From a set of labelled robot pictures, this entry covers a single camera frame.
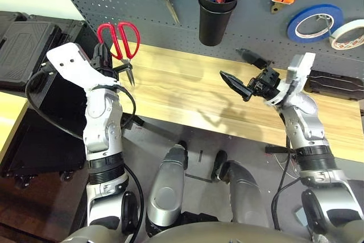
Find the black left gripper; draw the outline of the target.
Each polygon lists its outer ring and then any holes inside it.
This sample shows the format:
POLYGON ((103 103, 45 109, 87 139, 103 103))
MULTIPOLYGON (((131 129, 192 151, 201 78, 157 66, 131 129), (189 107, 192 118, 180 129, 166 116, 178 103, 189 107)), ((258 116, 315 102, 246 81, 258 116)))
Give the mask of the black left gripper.
POLYGON ((99 73, 107 77, 114 77, 114 71, 121 73, 133 69, 131 64, 123 64, 113 68, 111 52, 105 43, 96 44, 90 64, 99 73))

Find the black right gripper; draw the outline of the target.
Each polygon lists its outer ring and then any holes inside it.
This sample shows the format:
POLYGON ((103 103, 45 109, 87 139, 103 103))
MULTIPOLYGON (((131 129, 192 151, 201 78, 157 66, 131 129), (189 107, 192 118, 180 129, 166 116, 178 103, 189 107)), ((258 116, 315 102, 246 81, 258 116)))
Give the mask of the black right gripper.
POLYGON ((220 71, 223 81, 245 102, 248 102, 252 96, 262 97, 265 100, 274 98, 279 93, 277 87, 280 83, 280 74, 270 67, 270 61, 245 48, 236 49, 236 52, 243 61, 259 68, 260 73, 251 78, 247 87, 234 75, 220 71))

